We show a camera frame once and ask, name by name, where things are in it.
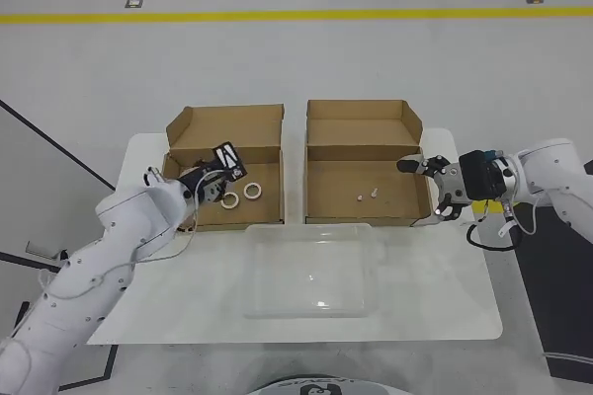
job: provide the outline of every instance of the clear plastic container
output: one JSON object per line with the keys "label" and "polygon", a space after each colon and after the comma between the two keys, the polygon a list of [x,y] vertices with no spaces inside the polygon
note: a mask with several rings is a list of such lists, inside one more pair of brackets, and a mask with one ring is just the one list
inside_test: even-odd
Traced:
{"label": "clear plastic container", "polygon": [[245,235],[245,317],[366,317],[377,308],[370,225],[252,225]]}

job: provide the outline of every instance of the box flap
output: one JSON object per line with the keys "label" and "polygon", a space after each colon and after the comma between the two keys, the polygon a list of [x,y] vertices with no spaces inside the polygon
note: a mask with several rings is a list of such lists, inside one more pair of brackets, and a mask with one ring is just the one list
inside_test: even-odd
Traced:
{"label": "box flap", "polygon": [[310,100],[309,119],[401,119],[402,100]]}
{"label": "box flap", "polygon": [[185,107],[182,112],[180,112],[178,116],[167,125],[167,140],[169,140],[170,147],[173,147],[178,140],[178,137],[184,133],[189,126],[189,123],[191,123],[193,111],[194,109],[191,107]]}
{"label": "box flap", "polygon": [[211,149],[225,138],[235,147],[279,147],[283,118],[283,105],[186,108],[167,133],[171,128],[171,136],[176,135],[187,122],[173,144],[170,137],[171,148]]}
{"label": "box flap", "polygon": [[309,119],[307,145],[417,145],[400,119]]}
{"label": "box flap", "polygon": [[308,145],[417,145],[422,121],[403,100],[310,100]]}

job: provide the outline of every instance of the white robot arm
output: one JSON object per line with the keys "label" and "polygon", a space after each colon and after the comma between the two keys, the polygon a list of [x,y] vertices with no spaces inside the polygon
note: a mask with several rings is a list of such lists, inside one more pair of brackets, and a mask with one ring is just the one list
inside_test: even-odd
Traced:
{"label": "white robot arm", "polygon": [[97,205],[105,236],[65,262],[1,346],[0,394],[56,393],[67,358],[112,311],[131,284],[134,265],[150,262],[144,259],[167,245],[190,214],[197,219],[201,203],[220,200],[228,183],[246,175],[230,143],[213,152],[212,162],[198,163],[178,180],[148,169],[144,187],[116,192]]}
{"label": "white robot arm", "polygon": [[457,219],[463,207],[487,199],[501,202],[509,226],[518,223],[514,202],[526,202],[535,207],[552,205],[562,221],[593,244],[593,176],[586,174],[567,139],[547,140],[515,155],[472,151],[458,163],[441,156],[410,155],[400,159],[397,168],[431,177],[439,187],[440,204],[434,214],[414,226]]}

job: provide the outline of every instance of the tape roll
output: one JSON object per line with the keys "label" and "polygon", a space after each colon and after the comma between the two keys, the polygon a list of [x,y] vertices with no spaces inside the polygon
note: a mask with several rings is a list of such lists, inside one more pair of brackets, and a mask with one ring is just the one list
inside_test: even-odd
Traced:
{"label": "tape roll", "polygon": [[[251,188],[257,188],[257,194],[255,195],[250,195],[248,193],[248,190],[250,190]],[[249,200],[254,200],[256,198],[259,198],[261,196],[261,186],[257,183],[248,183],[246,184],[246,187],[244,187],[244,196],[249,199]]]}
{"label": "tape roll", "polygon": [[[232,204],[226,204],[224,201],[226,200],[226,197],[235,197],[235,201]],[[226,194],[224,194],[224,197],[221,200],[221,206],[226,208],[226,209],[233,209],[236,208],[237,205],[239,204],[239,195],[233,192],[227,192]]]}

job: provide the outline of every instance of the open cardboard box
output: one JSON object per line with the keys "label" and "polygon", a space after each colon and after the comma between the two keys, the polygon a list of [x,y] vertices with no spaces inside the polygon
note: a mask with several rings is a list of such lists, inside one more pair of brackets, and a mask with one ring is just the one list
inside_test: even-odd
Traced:
{"label": "open cardboard box", "polygon": [[305,222],[409,226],[429,216],[427,179],[395,166],[421,152],[421,135],[422,121],[405,101],[309,101]]}
{"label": "open cardboard box", "polygon": [[[200,159],[213,159],[212,149],[230,141],[248,175],[231,184],[239,205],[225,209],[219,203],[200,207],[198,230],[244,229],[253,223],[284,220],[283,156],[281,129],[283,105],[186,107],[168,126],[169,153],[162,174],[176,179]],[[258,183],[262,194],[256,200],[244,196],[248,183]],[[188,220],[182,227],[189,227]]]}

